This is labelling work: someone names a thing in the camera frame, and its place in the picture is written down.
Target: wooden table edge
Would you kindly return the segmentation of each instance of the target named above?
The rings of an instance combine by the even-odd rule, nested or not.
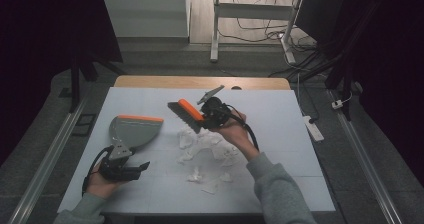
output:
[[[114,87],[134,88],[191,88],[213,89],[224,85],[226,89],[240,87],[245,90],[291,90],[284,78],[261,77],[199,77],[199,76],[119,76]]]

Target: wall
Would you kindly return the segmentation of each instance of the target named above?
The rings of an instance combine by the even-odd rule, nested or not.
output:
[[[190,0],[105,0],[117,37],[188,37]]]

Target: dark background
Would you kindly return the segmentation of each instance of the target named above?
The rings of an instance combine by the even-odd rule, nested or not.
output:
[[[359,41],[354,69],[361,104],[422,185],[423,27],[423,0],[383,0]]]
[[[0,0],[0,8],[3,163],[72,60],[122,59],[103,0]]]

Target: white cable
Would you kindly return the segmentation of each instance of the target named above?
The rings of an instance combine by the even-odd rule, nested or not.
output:
[[[352,91],[350,91],[350,97],[348,99],[342,101],[342,103],[345,103],[345,102],[349,101],[351,98],[352,98]]]

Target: gray plastic part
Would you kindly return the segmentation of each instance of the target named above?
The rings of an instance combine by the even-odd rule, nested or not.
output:
[[[149,143],[162,127],[162,121],[115,117],[109,127],[109,135],[115,149],[110,159],[129,157],[133,149]]]

